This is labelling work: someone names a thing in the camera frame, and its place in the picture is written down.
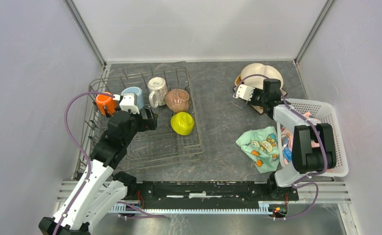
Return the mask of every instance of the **cup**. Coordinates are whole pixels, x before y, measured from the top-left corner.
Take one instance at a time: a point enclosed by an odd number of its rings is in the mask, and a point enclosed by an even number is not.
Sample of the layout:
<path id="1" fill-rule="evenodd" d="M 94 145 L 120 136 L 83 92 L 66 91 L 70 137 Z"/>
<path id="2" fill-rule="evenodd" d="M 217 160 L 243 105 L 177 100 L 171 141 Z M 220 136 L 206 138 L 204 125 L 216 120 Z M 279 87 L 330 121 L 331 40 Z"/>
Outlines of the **cup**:
<path id="1" fill-rule="evenodd" d="M 143 101 L 143 93 L 142 93 L 142 89 L 141 88 L 139 88 L 139 87 L 128 87 L 125 90 L 123 90 L 120 95 L 125 95 L 126 93 L 134 93 L 134 94 L 136 94 L 136 96 L 137 96 L 136 106 L 138 107 L 138 109 L 143 108 L 145 103 Z"/>
<path id="2" fill-rule="evenodd" d="M 106 117 L 110 117 L 114 112 L 116 112 L 116 107 L 118 103 L 113 100 L 110 96 L 99 94 L 96 96 L 95 103 L 100 113 L 105 115 Z"/>
<path id="3" fill-rule="evenodd" d="M 148 82 L 149 103 L 152 108 L 165 105 L 165 95 L 168 93 L 167 82 L 161 77 L 154 77 Z"/>

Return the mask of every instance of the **white mug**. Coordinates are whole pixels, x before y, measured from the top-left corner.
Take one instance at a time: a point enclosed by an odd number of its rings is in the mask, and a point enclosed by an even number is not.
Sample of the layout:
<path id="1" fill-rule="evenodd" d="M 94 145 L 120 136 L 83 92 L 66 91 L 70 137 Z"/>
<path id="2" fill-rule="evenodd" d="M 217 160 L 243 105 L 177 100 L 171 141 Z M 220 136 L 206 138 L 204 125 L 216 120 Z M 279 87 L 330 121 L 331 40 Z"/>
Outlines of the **white mug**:
<path id="1" fill-rule="evenodd" d="M 148 82 L 149 103 L 152 108 L 165 105 L 165 95 L 168 93 L 167 82 L 161 77 L 154 77 Z"/>

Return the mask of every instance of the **cloth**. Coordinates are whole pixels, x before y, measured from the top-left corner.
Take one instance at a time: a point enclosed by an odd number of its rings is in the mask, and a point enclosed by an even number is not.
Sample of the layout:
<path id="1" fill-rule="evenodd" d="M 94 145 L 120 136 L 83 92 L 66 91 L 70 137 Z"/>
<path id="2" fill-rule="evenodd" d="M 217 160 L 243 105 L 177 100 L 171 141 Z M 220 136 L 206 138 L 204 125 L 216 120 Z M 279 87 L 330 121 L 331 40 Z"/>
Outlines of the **cloth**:
<path id="1" fill-rule="evenodd" d="M 275 171 L 279 164 L 279 148 L 273 126 L 244 132 L 236 141 L 254 162 L 260 173 Z"/>

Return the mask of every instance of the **mug handle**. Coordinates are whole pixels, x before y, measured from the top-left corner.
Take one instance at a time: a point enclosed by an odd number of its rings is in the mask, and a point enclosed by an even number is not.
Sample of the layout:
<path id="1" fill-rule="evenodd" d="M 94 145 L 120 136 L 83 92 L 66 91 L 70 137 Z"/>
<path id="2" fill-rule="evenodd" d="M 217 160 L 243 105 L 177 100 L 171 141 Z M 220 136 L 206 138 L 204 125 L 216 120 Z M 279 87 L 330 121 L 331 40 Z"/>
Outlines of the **mug handle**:
<path id="1" fill-rule="evenodd" d="M 149 94 L 149 103 L 152 108 L 157 108 L 158 107 L 158 101 L 156 100 L 156 93 L 155 91 L 152 91 L 151 94 Z"/>

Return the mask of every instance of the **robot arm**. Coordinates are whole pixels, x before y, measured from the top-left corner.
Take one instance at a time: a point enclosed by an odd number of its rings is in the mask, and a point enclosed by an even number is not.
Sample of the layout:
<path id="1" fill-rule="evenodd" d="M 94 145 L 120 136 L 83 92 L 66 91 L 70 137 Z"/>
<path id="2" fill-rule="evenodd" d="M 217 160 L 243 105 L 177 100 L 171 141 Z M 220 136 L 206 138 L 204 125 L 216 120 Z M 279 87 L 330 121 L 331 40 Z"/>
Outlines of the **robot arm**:
<path id="1" fill-rule="evenodd" d="M 109 209 L 127 195 L 128 188 L 116 174 L 108 188 L 98 197 L 97 193 L 127 153 L 127 147 L 137 132 L 156 130 L 157 115 L 151 109 L 139 111 L 135 105 L 135 94 L 125 94 L 120 101 L 120 110 L 108 120 L 108 129 L 102 134 L 90 154 L 92 170 L 89 180 L 87 170 L 83 173 L 75 189 L 53 218 L 44 217 L 39 228 L 44 235 L 51 235 L 57 225 L 57 234 L 89 235 L 94 226 Z M 71 201 L 71 209 L 64 213 Z"/>
<path id="2" fill-rule="evenodd" d="M 260 106 L 273 120 L 281 123 L 293 133 L 292 161 L 274 172 L 273 180 L 278 187 L 290 187 L 293 183 L 309 173 L 321 171 L 324 168 L 323 156 L 319 147 L 312 148 L 311 141 L 317 141 L 310 123 L 319 132 L 319 137 L 324 145 L 328 162 L 328 169 L 336 165 L 334 134 L 328 123 L 315 123 L 313 120 L 304 120 L 295 114 L 294 108 L 285 104 L 281 99 L 280 81 L 265 79 L 263 90 L 239 85 L 235 98 L 247 101 L 247 104 Z"/>

